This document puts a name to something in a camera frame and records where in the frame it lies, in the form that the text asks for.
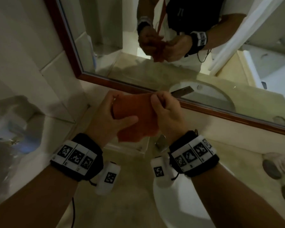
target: black cord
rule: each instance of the black cord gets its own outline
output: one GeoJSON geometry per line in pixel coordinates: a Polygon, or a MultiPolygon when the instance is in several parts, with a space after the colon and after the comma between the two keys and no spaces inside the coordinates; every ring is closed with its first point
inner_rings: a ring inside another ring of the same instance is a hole
{"type": "Polygon", "coordinates": [[[171,180],[174,181],[175,179],[177,179],[178,176],[179,176],[179,173],[177,173],[176,177],[171,178],[171,180]]]}
{"type": "Polygon", "coordinates": [[[73,222],[72,222],[71,228],[74,227],[74,223],[75,223],[75,202],[74,202],[74,197],[72,197],[72,204],[73,204],[73,222]]]}
{"type": "Polygon", "coordinates": [[[92,186],[97,186],[97,184],[96,184],[96,183],[91,182],[91,180],[89,180],[89,183],[90,183],[92,186]]]}
{"type": "Polygon", "coordinates": [[[205,60],[207,59],[209,53],[211,53],[211,50],[212,50],[212,49],[210,49],[210,50],[207,51],[207,56],[205,57],[205,60]]]}

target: mirror frame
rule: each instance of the mirror frame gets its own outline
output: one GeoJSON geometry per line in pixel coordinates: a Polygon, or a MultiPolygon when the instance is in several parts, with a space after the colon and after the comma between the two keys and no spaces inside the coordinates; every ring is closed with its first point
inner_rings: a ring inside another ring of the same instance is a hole
{"type": "MultiPolygon", "coordinates": [[[[66,55],[69,59],[69,62],[77,79],[112,88],[115,90],[127,92],[130,94],[143,94],[155,91],[152,89],[142,88],[133,84],[128,84],[126,82],[108,79],[97,74],[94,74],[94,76],[92,76],[90,74],[85,73],[78,58],[77,50],[73,43],[72,34],[69,31],[66,17],[64,16],[63,10],[60,6],[60,1],[44,0],[44,2],[52,18],[61,44],[66,52],[66,55]]],[[[285,126],[281,126],[272,122],[267,122],[261,119],[255,119],[245,115],[240,115],[233,112],[228,112],[211,106],[206,106],[201,103],[188,101],[183,98],[179,98],[178,100],[180,101],[181,107],[185,109],[285,135],[285,126]]]]}

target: person's left hand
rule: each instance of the person's left hand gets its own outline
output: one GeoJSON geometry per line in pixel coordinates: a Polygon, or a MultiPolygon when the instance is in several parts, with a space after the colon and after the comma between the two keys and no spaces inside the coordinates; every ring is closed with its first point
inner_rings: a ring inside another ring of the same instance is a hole
{"type": "Polygon", "coordinates": [[[120,120],[112,117],[112,104],[116,97],[123,95],[120,91],[109,91],[99,108],[97,109],[93,119],[87,130],[87,134],[102,149],[109,141],[111,141],[119,130],[132,126],[138,122],[137,116],[130,116],[120,120]]]}
{"type": "Polygon", "coordinates": [[[163,57],[168,62],[178,61],[189,52],[191,46],[192,38],[189,35],[178,35],[169,41],[163,50],[163,57]]]}

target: hand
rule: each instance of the hand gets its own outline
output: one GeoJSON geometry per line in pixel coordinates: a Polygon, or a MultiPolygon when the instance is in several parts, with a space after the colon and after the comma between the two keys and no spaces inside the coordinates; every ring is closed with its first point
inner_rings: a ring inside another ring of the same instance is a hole
{"type": "Polygon", "coordinates": [[[145,26],[138,36],[139,46],[149,56],[153,56],[156,51],[156,47],[153,46],[154,42],[162,39],[163,37],[159,36],[151,26],[145,26]]]}
{"type": "Polygon", "coordinates": [[[157,114],[158,126],[169,145],[187,133],[180,103],[169,92],[156,92],[151,96],[151,104],[157,114]]]}
{"type": "Polygon", "coordinates": [[[163,50],[166,61],[178,61],[189,52],[192,47],[192,38],[189,35],[178,35],[163,50]]]}
{"type": "Polygon", "coordinates": [[[138,122],[137,116],[130,116],[120,120],[113,119],[111,114],[112,104],[114,99],[120,95],[123,95],[120,91],[109,91],[107,93],[85,131],[85,134],[96,142],[101,149],[117,135],[119,130],[138,122]]]}

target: black apron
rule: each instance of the black apron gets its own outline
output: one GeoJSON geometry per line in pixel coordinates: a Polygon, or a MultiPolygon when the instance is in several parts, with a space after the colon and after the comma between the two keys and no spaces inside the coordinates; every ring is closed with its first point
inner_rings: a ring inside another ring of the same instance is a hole
{"type": "Polygon", "coordinates": [[[170,0],[167,5],[169,28],[190,34],[211,29],[219,21],[224,0],[170,0]]]}

